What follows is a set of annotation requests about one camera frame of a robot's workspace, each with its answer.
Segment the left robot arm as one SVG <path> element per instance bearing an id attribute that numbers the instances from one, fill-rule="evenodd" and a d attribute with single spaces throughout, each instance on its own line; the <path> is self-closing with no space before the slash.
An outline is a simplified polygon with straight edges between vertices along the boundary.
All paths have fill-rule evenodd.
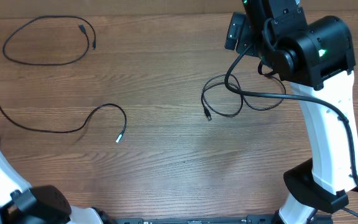
<path id="1" fill-rule="evenodd" d="M 8 163 L 0 151 L 0 223 L 102 223 L 93 208 L 71 206 L 56 187 L 33 187 Z"/>

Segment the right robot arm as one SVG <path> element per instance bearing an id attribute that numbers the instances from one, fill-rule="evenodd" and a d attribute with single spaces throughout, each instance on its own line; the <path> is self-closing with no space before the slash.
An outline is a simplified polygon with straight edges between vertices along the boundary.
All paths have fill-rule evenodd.
<path id="1" fill-rule="evenodd" d="M 336 16 L 307 23 L 298 1 L 246 0 L 234 13 L 225 47 L 260 59 L 268 77 L 289 82 L 305 119 L 312 156 L 283 175 L 289 191 L 272 215 L 248 223 L 331 223 L 358 192 L 358 136 L 353 107 L 352 35 Z"/>

